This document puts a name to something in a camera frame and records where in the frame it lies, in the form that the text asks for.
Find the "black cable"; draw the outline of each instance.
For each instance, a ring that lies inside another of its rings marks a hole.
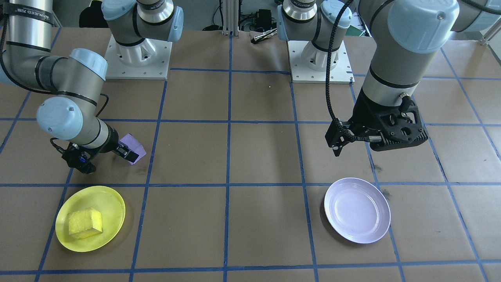
[[[338,118],[334,115],[334,111],[332,110],[332,105],[331,105],[331,95],[329,92],[329,84],[330,84],[330,77],[331,77],[331,58],[332,58],[332,46],[334,44],[334,38],[336,36],[336,30],[339,24],[339,21],[341,20],[341,16],[345,12],[345,10],[348,8],[348,6],[353,2],[353,0],[348,0],[346,3],[343,5],[341,10],[338,13],[338,16],[336,20],[334,21],[334,25],[332,26],[332,31],[331,31],[331,38],[329,40],[329,48],[327,51],[327,68],[326,68],[326,75],[325,75],[325,99],[327,101],[327,109],[329,110],[329,114],[331,115],[331,118],[333,121],[336,121],[335,125],[336,128],[339,132],[343,134],[343,137],[349,141],[349,142],[354,142],[354,141],[364,141],[362,137],[352,135],[346,128],[343,127],[341,122],[339,121]]]
[[[219,14],[221,15],[221,26],[224,27],[224,20],[222,18],[222,0],[219,0]]]
[[[482,11],[484,11],[486,13],[494,14],[494,15],[501,15],[501,11],[500,10],[494,10],[494,9],[491,9],[491,8],[487,8],[485,6],[482,6],[482,5],[478,4],[478,3],[473,2],[472,0],[461,0],[461,1],[463,1],[467,5],[470,5],[470,6],[474,7],[474,8],[482,10]]]
[[[7,25],[8,25],[8,22],[9,22],[9,17],[5,17],[4,18],[4,27],[2,30],[2,38],[0,39],[0,48],[3,48],[4,47],[4,43],[5,43],[5,39],[6,39],[6,36],[7,36]],[[47,91],[40,91],[40,90],[35,90],[35,89],[32,89],[32,88],[29,88],[27,86],[24,86],[22,84],[20,84],[19,82],[17,82],[10,74],[9,74],[9,71],[7,70],[7,67],[5,66],[5,62],[4,62],[4,53],[2,52],[0,54],[0,65],[2,65],[2,70],[4,71],[5,75],[17,86],[27,90],[27,91],[31,91],[31,92],[36,92],[36,93],[40,93],[40,94],[52,94],[51,92],[47,92]]]
[[[336,17],[336,20],[334,21],[334,25],[332,26],[332,31],[331,31],[331,38],[329,40],[329,48],[327,51],[327,69],[326,69],[326,75],[325,75],[325,99],[327,101],[327,109],[329,110],[329,114],[331,115],[332,119],[336,119],[336,116],[334,115],[334,112],[332,111],[332,105],[331,105],[331,95],[330,95],[330,90],[329,90],[329,84],[330,84],[330,77],[331,77],[331,58],[332,58],[332,46],[334,44],[334,38],[336,36],[336,30],[339,24],[339,21],[341,20],[341,16],[343,15],[344,11],[348,6],[353,2],[353,0],[348,0],[346,3],[343,5],[341,10],[338,13],[338,16]]]
[[[51,138],[50,142],[51,142],[52,146],[54,148],[56,148],[56,150],[58,152],[60,152],[61,154],[64,154],[66,152],[66,150],[64,150],[61,146],[57,145],[56,143],[54,143],[54,140],[59,140],[59,138]]]
[[[257,15],[253,15],[253,16],[248,16],[248,17],[245,17],[245,18],[243,18],[242,20],[240,20],[240,21],[238,22],[238,24],[240,25],[240,24],[242,24],[243,22],[245,22],[245,21],[247,21],[247,20],[249,20],[249,19],[254,19],[254,18],[256,18],[256,17],[257,17]]]
[[[101,96],[106,97],[106,101],[104,102],[104,104],[101,107],[101,109],[97,112],[96,117],[98,117],[101,114],[101,112],[104,110],[104,108],[106,107],[106,105],[108,105],[108,101],[110,100],[110,97],[108,95],[104,94],[104,93],[101,93]]]
[[[215,25],[214,17],[216,16],[217,10],[221,8],[221,1],[219,1],[219,6],[214,10],[214,14],[212,14],[212,24]]]

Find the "purple sponge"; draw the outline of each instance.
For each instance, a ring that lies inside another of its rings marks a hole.
[[[136,138],[132,137],[130,133],[127,133],[127,135],[125,135],[122,139],[120,139],[120,142],[127,145],[129,149],[131,149],[133,152],[139,155],[139,157],[137,157],[135,162],[133,163],[129,162],[131,165],[137,163],[138,160],[140,160],[142,157],[146,155],[146,151],[144,150],[143,145],[141,145],[141,143],[139,143],[139,141],[136,140]]]

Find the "metal base plate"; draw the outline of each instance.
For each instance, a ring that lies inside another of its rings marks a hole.
[[[117,43],[110,38],[104,58],[108,61],[107,79],[167,79],[172,42],[150,39],[155,46],[155,55],[148,58],[145,66],[131,67],[122,63],[117,53]]]
[[[289,61],[292,70],[292,82],[298,83],[325,83],[325,71],[312,70],[301,60],[301,53],[308,41],[287,41],[289,46]],[[348,84],[355,78],[351,70],[350,60],[346,54],[344,42],[339,48],[337,66],[331,70],[331,83]]]

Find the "light blue joint cap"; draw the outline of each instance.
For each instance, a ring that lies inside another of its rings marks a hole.
[[[501,0],[489,0],[485,4],[485,6],[494,10],[501,10]],[[478,17],[475,19],[475,21],[464,31],[482,31],[497,22],[499,20],[499,17],[499,15],[481,12],[480,15],[478,15]]]
[[[388,28],[403,48],[418,54],[440,49],[459,15],[456,0],[399,0],[390,8]]]
[[[75,138],[84,124],[80,108],[66,97],[52,97],[37,110],[38,125],[50,135],[70,140]]]
[[[277,30],[279,32],[279,39],[284,40],[284,41],[289,41],[289,38],[287,37],[287,31],[285,30],[284,14],[282,13],[282,5],[279,5],[277,7],[277,15],[279,18],[277,20]]]
[[[177,6],[176,11],[174,12],[172,25],[170,26],[170,33],[169,33],[169,38],[167,38],[167,42],[177,42],[181,38],[181,34],[183,33],[183,24],[184,24],[183,8]]]
[[[73,58],[82,65],[88,67],[91,71],[106,81],[105,78],[106,71],[108,70],[108,62],[106,62],[106,60],[98,53],[83,48],[76,48],[71,51],[70,58]]]
[[[326,17],[332,24],[336,22],[336,18],[338,17],[339,11],[343,8],[344,3],[338,0],[325,0],[320,5],[322,10],[322,14]],[[347,29],[350,27],[351,23],[351,10],[350,8],[346,8],[344,13],[341,15],[339,19],[338,27],[342,29]]]
[[[101,4],[101,10],[104,19],[112,21],[125,15],[135,4],[136,0],[104,0]]]

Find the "yellow sponge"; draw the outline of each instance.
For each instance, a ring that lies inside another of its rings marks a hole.
[[[94,208],[87,208],[68,214],[69,234],[77,239],[103,233],[101,212]]]

